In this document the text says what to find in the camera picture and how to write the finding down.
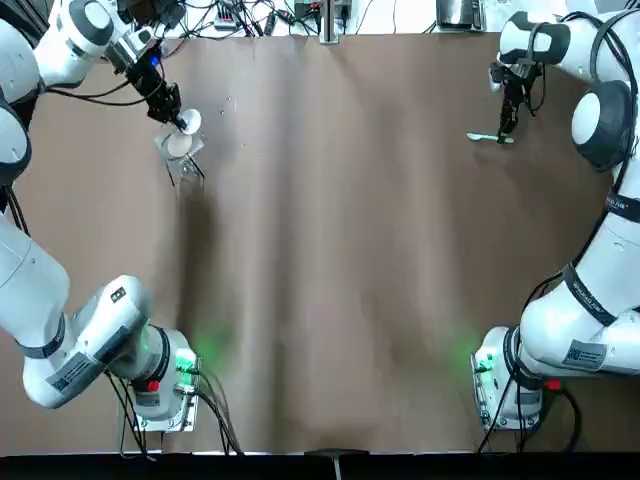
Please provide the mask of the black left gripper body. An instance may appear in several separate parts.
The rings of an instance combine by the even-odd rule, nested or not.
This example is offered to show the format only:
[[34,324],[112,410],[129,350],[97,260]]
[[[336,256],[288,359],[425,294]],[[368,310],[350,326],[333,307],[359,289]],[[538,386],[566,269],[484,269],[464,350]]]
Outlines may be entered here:
[[150,47],[124,75],[129,84],[139,94],[137,103],[173,104],[176,99],[175,86],[166,82],[163,53],[161,47]]

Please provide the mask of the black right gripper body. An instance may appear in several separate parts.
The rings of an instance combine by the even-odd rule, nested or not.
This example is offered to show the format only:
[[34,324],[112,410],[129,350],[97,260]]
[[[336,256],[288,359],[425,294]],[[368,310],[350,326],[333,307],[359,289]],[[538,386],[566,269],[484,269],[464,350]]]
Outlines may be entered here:
[[503,97],[509,101],[525,101],[531,99],[531,92],[538,77],[544,73],[542,63],[514,63],[499,61],[502,71]]

